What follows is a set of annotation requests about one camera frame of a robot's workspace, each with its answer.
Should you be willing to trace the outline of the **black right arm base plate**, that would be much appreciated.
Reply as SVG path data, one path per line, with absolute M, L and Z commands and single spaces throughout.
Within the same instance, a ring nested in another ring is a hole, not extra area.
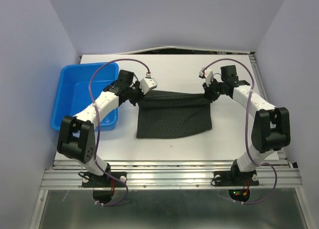
M 214 171 L 211 185 L 216 187 L 241 187 L 259 186 L 257 172 L 239 172 L 238 175 L 231 171 Z

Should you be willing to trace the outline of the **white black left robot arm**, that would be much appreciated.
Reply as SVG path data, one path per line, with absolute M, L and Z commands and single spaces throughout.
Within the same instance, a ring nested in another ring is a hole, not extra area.
M 150 74 L 135 80 L 135 74 L 121 70 L 118 78 L 94 98 L 92 103 L 74 116 L 65 116 L 60 125 L 57 152 L 77 161 L 94 176 L 99 186 L 117 181 L 111 167 L 97 154 L 101 133 L 101 121 L 125 101 L 135 105 L 157 87 Z

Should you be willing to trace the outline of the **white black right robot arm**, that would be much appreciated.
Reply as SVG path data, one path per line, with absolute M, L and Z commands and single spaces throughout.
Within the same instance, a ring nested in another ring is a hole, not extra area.
M 274 151 L 279 151 L 291 142 L 290 115 L 285 107 L 276 107 L 254 92 L 254 83 L 240 80 L 236 66 L 221 67 L 221 81 L 217 81 L 211 70 L 203 68 L 199 76 L 205 79 L 204 94 L 212 101 L 227 95 L 246 110 L 245 120 L 254 119 L 251 136 L 245 137 L 246 151 L 235 160 L 229 178 L 234 184 L 247 179 Z

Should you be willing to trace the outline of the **black dotted skirt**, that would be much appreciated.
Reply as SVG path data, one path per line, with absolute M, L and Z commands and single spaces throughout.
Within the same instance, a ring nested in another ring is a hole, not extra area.
M 138 103 L 136 138 L 176 139 L 209 131 L 211 103 L 204 94 L 151 91 Z

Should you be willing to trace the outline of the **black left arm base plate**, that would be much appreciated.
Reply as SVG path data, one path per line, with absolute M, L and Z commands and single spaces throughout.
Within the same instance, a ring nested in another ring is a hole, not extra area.
M 83 188 L 111 188 L 112 185 L 119 188 L 124 188 L 124 184 L 115 181 L 103 174 L 102 176 L 94 175 L 90 172 L 79 172 L 78 175 L 82 178 Z

